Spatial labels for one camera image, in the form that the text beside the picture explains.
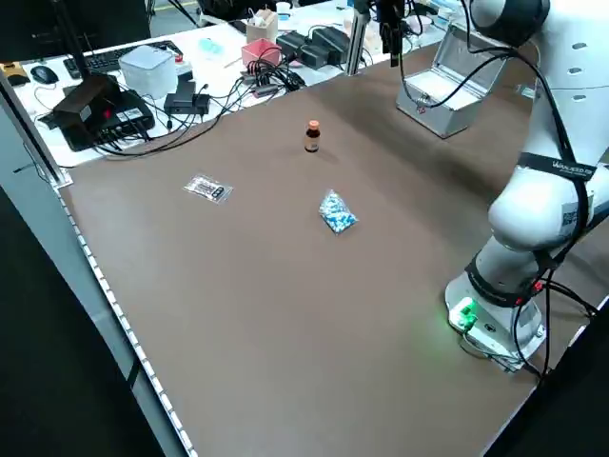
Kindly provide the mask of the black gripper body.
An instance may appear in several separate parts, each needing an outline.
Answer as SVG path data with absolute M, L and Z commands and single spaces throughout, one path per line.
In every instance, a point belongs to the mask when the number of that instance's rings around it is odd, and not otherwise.
M 404 18 L 404 0 L 378 0 L 376 15 L 379 23 L 400 24 Z

